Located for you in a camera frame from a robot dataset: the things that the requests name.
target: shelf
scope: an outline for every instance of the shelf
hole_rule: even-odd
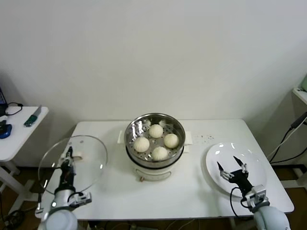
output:
[[[301,99],[305,104],[307,104],[307,92],[300,89],[300,88],[294,88],[293,93]]]

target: stainless steel steamer basket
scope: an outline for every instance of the stainless steel steamer basket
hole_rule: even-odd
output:
[[[161,138],[153,138],[149,135],[150,126],[155,124],[159,124],[163,128]],[[169,133],[176,134],[179,138],[179,145],[175,149],[169,149],[164,145],[164,137]],[[150,142],[149,149],[146,152],[139,153],[133,147],[134,141],[139,137],[145,137]],[[125,145],[128,156],[134,163],[147,169],[162,169],[175,163],[182,155],[185,139],[185,131],[175,118],[158,113],[145,114],[136,118],[125,131]],[[154,161],[151,153],[154,148],[159,146],[167,149],[168,158],[163,161]]]

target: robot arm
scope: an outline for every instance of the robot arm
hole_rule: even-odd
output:
[[[287,216],[275,207],[270,206],[266,189],[262,185],[252,186],[248,181],[247,165],[234,156],[236,162],[241,166],[240,170],[226,172],[218,162],[220,176],[230,183],[237,184],[247,208],[254,213],[254,220],[258,230],[290,230]]]
[[[62,171],[59,186],[55,190],[55,197],[51,203],[50,211],[41,218],[38,230],[77,230],[78,220],[72,211],[79,206],[91,203],[91,193],[76,192],[73,186],[75,167],[70,146],[66,157],[60,160]],[[36,217],[40,217],[43,209],[40,203],[35,211]]]

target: glass lid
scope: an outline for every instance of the glass lid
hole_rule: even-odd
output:
[[[101,178],[106,163],[107,150],[101,140],[88,135],[73,136],[59,141],[45,153],[39,163],[38,179],[51,194],[60,183],[65,186],[72,181],[76,192],[82,192]]]

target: table leg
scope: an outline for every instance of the table leg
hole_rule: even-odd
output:
[[[256,226],[255,221],[253,219],[245,221],[243,223],[240,223],[236,225],[235,218],[231,217],[229,218],[231,229],[232,230],[249,230]]]
[[[298,176],[297,180],[281,181],[284,188],[304,188],[307,191],[307,172],[302,173],[299,169],[294,169]]]
[[[20,171],[19,169],[17,169],[17,167],[15,166],[15,164],[11,161],[8,162],[1,162],[1,166],[5,166],[8,170],[10,170],[10,175],[13,176],[15,174],[19,175]],[[0,192],[2,193],[3,190],[5,189],[6,183],[3,183],[0,187]]]
[[[13,162],[7,161],[7,162],[3,162],[2,164],[6,168],[8,168],[11,172],[13,172],[15,175],[19,175],[20,174],[19,169],[16,167],[16,165]]]
[[[9,173],[7,173],[2,167],[0,167],[0,180],[3,181],[8,187],[18,193],[18,197],[15,203],[11,207],[10,213],[20,209],[24,201],[34,201],[37,202],[38,194],[31,193],[30,189],[34,184],[34,180],[28,180],[25,186],[19,183],[15,178],[13,178]]]

